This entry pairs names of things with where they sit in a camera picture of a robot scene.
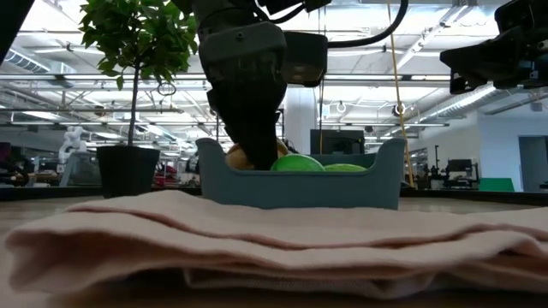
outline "blue plastic bin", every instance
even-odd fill
[[[371,155],[314,156],[321,163],[352,163],[365,172],[242,171],[229,167],[221,145],[196,141],[204,198],[220,204],[260,209],[372,207],[397,210],[403,174],[405,141],[391,139]]]

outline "black plant pot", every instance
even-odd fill
[[[137,196],[151,191],[160,151],[135,146],[97,149],[105,198]]]

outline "pink cloth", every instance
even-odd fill
[[[6,247],[15,291],[66,293],[181,268],[200,288],[393,299],[464,281],[548,292],[548,209],[258,210],[167,191],[74,205],[14,229]]]

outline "green tennis ball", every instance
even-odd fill
[[[367,171],[367,168],[353,165],[353,164],[347,164],[347,163],[336,163],[329,166],[325,166],[325,171],[330,172],[363,172]]]
[[[289,154],[278,158],[272,165],[271,171],[325,171],[324,166],[312,157],[301,154]]]

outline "wooden table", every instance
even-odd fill
[[[62,211],[68,205],[91,198],[64,198],[3,202],[0,204],[0,239],[6,232],[24,222]],[[522,210],[530,206],[492,204],[452,199],[402,199],[401,210],[448,211],[455,213],[499,210]],[[424,293],[398,301],[374,301],[353,296],[330,294],[274,293],[250,290],[191,291],[179,285],[161,289],[153,281],[108,287],[96,287],[82,293],[64,296],[44,294],[13,294],[8,287],[9,256],[0,247],[0,307],[2,308],[274,308],[274,307],[365,307],[365,308],[423,308],[463,307],[546,307],[548,295],[521,293]]]

